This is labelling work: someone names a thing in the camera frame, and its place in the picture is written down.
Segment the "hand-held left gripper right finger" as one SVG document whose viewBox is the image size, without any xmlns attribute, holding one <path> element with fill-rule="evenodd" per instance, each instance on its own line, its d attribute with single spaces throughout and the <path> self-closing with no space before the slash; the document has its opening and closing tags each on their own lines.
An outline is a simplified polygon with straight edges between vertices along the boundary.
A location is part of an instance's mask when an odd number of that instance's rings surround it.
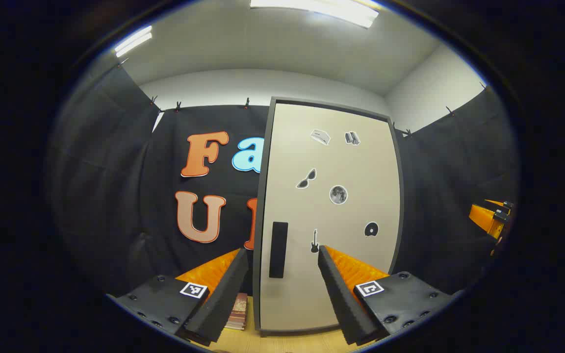
<svg viewBox="0 0 565 353">
<path fill-rule="evenodd" d="M 411 331 L 462 295 L 444 293 L 408 271 L 386 274 L 329 246 L 320 246 L 318 268 L 343 336 L 357 346 Z"/>
</svg>

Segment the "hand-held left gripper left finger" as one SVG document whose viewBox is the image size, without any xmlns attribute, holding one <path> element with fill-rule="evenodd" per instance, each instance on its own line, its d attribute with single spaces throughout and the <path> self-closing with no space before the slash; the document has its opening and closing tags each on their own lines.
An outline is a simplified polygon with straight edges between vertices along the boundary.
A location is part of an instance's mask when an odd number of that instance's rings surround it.
<svg viewBox="0 0 565 353">
<path fill-rule="evenodd" d="M 108 298 L 166 335 L 209 346 L 229 321 L 248 268 L 247 251 L 239 248 L 178 277 L 157 275 Z"/>
</svg>

